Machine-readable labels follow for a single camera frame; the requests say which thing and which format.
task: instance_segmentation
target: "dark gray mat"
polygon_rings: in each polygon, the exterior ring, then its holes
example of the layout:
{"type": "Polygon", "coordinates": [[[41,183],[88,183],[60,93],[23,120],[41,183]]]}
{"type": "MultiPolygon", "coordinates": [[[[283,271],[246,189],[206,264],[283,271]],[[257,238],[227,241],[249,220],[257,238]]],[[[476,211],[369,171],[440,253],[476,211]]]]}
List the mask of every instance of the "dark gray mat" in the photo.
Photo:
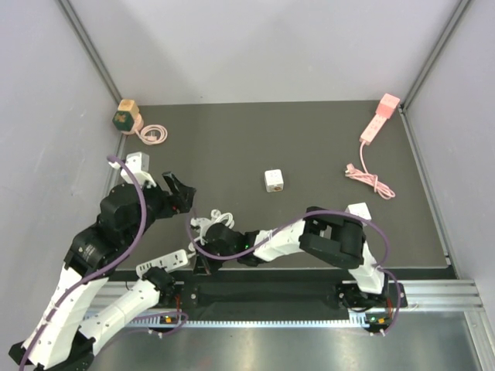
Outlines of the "dark gray mat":
{"type": "MultiPolygon", "coordinates": [[[[396,113],[364,149],[370,172],[378,174],[397,197],[383,200],[371,187],[344,177],[347,163],[360,168],[359,136],[377,102],[298,102],[141,107],[145,124],[163,124],[166,143],[127,140],[126,152],[150,155],[158,179],[170,170],[197,188],[199,216],[211,209],[231,212],[235,229],[271,229],[307,206],[344,210],[366,202],[373,221],[391,240],[389,267],[444,267],[446,260],[428,207],[415,160],[396,113]],[[285,189],[266,193],[265,170],[280,168],[285,189]]],[[[381,257],[380,237],[368,230],[370,248],[381,257]]],[[[167,254],[188,244],[184,217],[162,220],[146,233],[120,268],[167,254]]],[[[230,262],[228,267],[243,267],[230,262]]],[[[325,267],[307,254],[277,259],[262,267],[325,267]]]]}

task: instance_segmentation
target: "white panel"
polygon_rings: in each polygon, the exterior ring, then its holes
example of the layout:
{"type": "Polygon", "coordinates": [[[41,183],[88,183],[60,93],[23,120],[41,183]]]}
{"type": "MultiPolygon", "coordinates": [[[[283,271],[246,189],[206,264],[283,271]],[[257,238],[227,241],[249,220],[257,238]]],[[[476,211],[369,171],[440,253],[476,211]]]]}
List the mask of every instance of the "white panel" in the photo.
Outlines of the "white panel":
{"type": "Polygon", "coordinates": [[[495,2],[477,0],[410,108],[458,267],[495,326],[495,2]]]}
{"type": "Polygon", "coordinates": [[[453,0],[73,0],[140,104],[403,97],[453,0]]]}
{"type": "Polygon", "coordinates": [[[0,45],[0,369],[12,370],[8,349],[95,220],[119,136],[114,101],[55,1],[2,1],[0,45]]]}

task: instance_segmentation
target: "small white block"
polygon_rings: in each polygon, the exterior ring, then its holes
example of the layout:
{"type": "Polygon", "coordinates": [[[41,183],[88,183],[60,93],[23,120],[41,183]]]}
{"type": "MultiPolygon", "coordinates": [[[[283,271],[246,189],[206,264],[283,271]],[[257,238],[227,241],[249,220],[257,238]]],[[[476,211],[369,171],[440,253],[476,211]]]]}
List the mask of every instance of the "small white block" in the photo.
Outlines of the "small white block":
{"type": "Polygon", "coordinates": [[[280,169],[265,172],[266,192],[279,192],[284,189],[284,179],[280,169]]]}
{"type": "Polygon", "coordinates": [[[346,213],[360,216],[365,220],[371,220],[370,210],[366,203],[354,203],[349,205],[346,209],[346,213]]]}

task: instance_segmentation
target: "white power strip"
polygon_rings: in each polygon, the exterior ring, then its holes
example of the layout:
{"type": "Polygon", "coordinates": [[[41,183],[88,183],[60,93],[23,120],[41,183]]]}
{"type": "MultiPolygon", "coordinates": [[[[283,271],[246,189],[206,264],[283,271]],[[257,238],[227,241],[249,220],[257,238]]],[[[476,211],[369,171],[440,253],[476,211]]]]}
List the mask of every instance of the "white power strip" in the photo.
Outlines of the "white power strip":
{"type": "Polygon", "coordinates": [[[188,265],[189,258],[187,257],[187,252],[185,250],[177,250],[173,253],[147,261],[146,263],[139,264],[136,267],[136,273],[139,278],[142,278],[143,274],[146,273],[151,267],[163,268],[167,272],[172,272],[188,265]]]}

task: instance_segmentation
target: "metal corner post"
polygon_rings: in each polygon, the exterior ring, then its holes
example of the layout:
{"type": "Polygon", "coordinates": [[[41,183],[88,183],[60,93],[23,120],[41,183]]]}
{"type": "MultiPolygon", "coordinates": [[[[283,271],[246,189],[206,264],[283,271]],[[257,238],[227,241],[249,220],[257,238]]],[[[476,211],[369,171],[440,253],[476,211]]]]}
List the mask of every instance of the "metal corner post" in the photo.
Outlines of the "metal corner post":
{"type": "Polygon", "coordinates": [[[454,30],[459,24],[459,21],[466,13],[466,10],[468,9],[471,2],[472,0],[458,1],[456,8],[449,18],[449,21],[445,25],[445,28],[442,30],[442,33],[436,41],[435,46],[433,46],[433,49],[428,55],[428,58],[423,64],[422,68],[420,69],[418,76],[415,78],[415,82],[412,84],[411,89],[409,89],[404,98],[404,103],[402,104],[404,111],[407,111],[409,106],[411,106],[412,101],[415,99],[417,93],[419,92],[419,89],[421,89],[421,86],[425,82],[426,77],[429,75],[440,54],[445,48],[447,42],[450,40],[454,30]]]}
{"type": "Polygon", "coordinates": [[[60,7],[61,12],[66,16],[67,21],[69,22],[70,26],[74,30],[74,33],[81,42],[84,50],[86,51],[87,55],[90,58],[90,61],[93,63],[94,68],[96,69],[101,79],[103,80],[110,95],[114,98],[115,103],[119,104],[120,101],[122,100],[122,96],[118,91],[118,88],[115,86],[115,83],[112,80],[107,70],[107,67],[104,65],[103,60],[100,58],[98,51],[91,42],[91,39],[87,34],[86,29],[84,28],[79,17],[77,16],[74,7],[72,6],[69,0],[55,0],[55,2],[60,7]]]}

